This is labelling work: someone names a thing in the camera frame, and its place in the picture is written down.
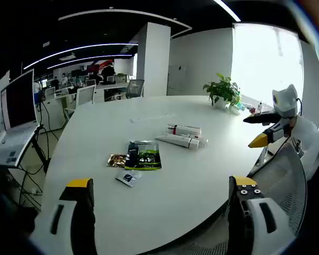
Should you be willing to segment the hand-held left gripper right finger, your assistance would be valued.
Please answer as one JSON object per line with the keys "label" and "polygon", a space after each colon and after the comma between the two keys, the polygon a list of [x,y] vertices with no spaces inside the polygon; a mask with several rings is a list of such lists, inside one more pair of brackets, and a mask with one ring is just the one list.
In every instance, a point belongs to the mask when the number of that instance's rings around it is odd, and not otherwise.
{"label": "hand-held left gripper right finger", "polygon": [[228,254],[282,254],[294,241],[289,217],[248,177],[229,177]]}

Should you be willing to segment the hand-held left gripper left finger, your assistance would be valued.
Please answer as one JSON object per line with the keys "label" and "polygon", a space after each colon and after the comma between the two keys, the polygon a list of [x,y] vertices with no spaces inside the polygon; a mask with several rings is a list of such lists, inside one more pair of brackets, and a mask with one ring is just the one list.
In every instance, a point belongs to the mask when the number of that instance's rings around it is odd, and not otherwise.
{"label": "hand-held left gripper left finger", "polygon": [[41,254],[97,254],[95,222],[93,179],[74,179],[35,218],[30,239]]}

